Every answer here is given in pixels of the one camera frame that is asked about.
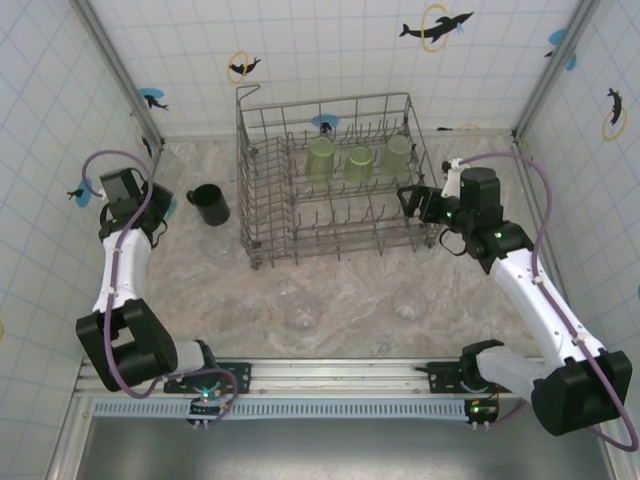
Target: green cup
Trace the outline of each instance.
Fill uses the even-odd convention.
[[[389,137],[380,157],[380,170],[387,175],[397,176],[407,169],[411,154],[411,143],[404,135]]]
[[[329,183],[333,176],[333,152],[335,148],[329,137],[320,135],[311,140],[304,174],[314,184]]]
[[[358,145],[351,149],[344,167],[344,178],[355,185],[366,184],[373,174],[373,152]]]

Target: black mug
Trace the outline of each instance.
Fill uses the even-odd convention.
[[[229,220],[229,207],[217,185],[207,183],[195,190],[189,190],[187,200],[198,209],[207,225],[217,227]]]

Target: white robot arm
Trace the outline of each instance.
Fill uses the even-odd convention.
[[[531,240],[519,225],[503,219],[495,171],[466,168],[458,160],[445,162],[443,170],[449,173],[442,190],[424,185],[398,190],[405,216],[413,217],[419,209],[422,222],[442,224],[462,235],[465,252],[517,306],[544,362],[488,340],[465,347],[458,363],[430,362],[420,370],[434,375],[449,369],[449,378],[456,377],[469,392],[502,385],[531,403],[540,423],[554,435],[618,418],[614,396],[624,402],[631,381],[629,359],[623,352],[607,352],[571,311],[542,265],[533,263]]]
[[[105,315],[112,292],[115,295],[111,309],[111,340],[126,329],[133,336],[133,341],[112,347],[115,365],[127,385],[215,367],[211,350],[203,341],[174,341],[143,300],[153,233],[162,223],[173,195],[154,184],[149,205],[124,234],[118,249],[118,239],[125,224],[139,209],[147,183],[140,187],[131,168],[103,175],[101,181],[109,199],[100,216],[99,237],[105,250],[102,286],[92,313],[76,322],[78,338],[100,379],[109,390],[120,390],[110,372],[105,352]],[[107,211],[111,212],[109,220]],[[118,271],[114,279],[112,269],[116,251]]]

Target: tiled wall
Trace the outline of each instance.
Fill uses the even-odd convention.
[[[2,0],[0,478],[47,471],[80,361],[75,320],[99,289],[101,204],[80,209],[66,192],[100,148],[143,154],[134,132],[68,1]]]
[[[228,66],[239,51],[249,62],[260,59],[242,80],[263,85],[251,97],[259,103],[409,91],[423,127],[512,128],[555,48],[552,34],[578,1],[91,3],[136,85],[164,93],[159,103],[169,110],[151,113],[163,134],[174,136],[234,131],[231,80],[241,76]],[[425,51],[419,37],[399,37],[403,24],[420,30],[424,21],[431,29],[445,15],[468,13],[463,32],[452,25],[448,36],[425,40],[437,51]],[[245,64],[243,54],[233,61]]]
[[[640,2],[605,0],[525,145],[553,182],[551,241],[569,301],[635,368],[640,423]],[[622,97],[611,126],[614,97]]]

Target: metal rack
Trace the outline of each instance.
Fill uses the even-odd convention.
[[[281,105],[245,106],[260,88],[236,90],[240,241],[257,269],[265,262],[419,245],[432,247],[437,226],[403,215],[398,188],[420,182],[437,186],[433,167],[408,93],[343,97]],[[335,146],[332,180],[311,184],[304,166],[311,140],[319,134],[312,118],[339,117],[330,135]],[[378,156],[389,136],[401,133],[413,145],[406,170],[390,178]],[[343,178],[349,151],[367,145],[374,152],[369,182]]]

